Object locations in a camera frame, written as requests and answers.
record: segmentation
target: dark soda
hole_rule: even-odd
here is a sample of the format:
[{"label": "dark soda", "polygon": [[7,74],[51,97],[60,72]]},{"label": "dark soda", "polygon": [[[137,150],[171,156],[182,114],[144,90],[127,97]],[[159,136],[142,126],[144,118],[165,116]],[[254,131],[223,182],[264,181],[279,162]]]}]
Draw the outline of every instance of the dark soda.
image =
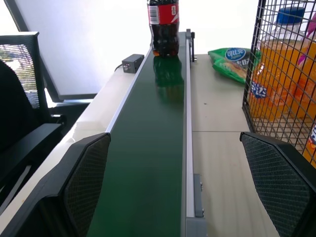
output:
[{"label": "dark soda", "polygon": [[148,0],[147,6],[154,55],[178,55],[179,0]]}]

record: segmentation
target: red bottle label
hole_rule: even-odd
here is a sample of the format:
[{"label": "red bottle label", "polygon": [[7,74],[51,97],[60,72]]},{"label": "red bottle label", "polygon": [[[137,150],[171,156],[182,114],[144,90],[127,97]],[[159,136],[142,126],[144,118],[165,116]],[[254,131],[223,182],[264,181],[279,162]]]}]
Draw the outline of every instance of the red bottle label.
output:
[{"label": "red bottle label", "polygon": [[148,6],[151,25],[177,24],[179,22],[179,4]]}]

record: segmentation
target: white tabletop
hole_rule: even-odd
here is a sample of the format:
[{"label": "white tabletop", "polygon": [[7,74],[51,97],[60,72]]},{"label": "white tabletop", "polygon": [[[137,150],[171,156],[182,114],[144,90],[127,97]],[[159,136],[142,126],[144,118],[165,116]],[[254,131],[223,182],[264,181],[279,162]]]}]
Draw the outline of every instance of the white tabletop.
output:
[{"label": "white tabletop", "polygon": [[124,99],[135,74],[124,73],[122,68],[116,70],[105,83],[90,105],[81,114],[72,129],[53,149],[34,175],[24,185],[18,195],[0,216],[0,234],[21,207],[39,180],[55,167],[67,149],[82,138],[105,132]]}]

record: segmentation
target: blue logo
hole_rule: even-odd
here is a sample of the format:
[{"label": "blue logo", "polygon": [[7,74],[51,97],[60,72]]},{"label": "blue logo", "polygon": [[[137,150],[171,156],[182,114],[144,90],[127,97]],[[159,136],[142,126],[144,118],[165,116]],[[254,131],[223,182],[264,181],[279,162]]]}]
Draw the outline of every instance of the blue logo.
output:
[{"label": "blue logo", "polygon": [[226,51],[225,57],[230,61],[238,61],[246,55],[246,50],[243,48],[230,48]]},{"label": "blue logo", "polygon": [[251,92],[256,98],[265,98],[267,96],[267,89],[259,83],[251,82]]}]

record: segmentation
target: wire mesh cage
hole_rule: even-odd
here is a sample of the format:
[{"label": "wire mesh cage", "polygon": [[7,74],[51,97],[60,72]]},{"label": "wire mesh cage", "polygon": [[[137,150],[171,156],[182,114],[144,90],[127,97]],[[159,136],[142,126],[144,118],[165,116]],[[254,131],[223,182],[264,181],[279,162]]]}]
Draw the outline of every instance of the wire mesh cage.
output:
[{"label": "wire mesh cage", "polygon": [[243,111],[316,167],[316,1],[259,0]]}]

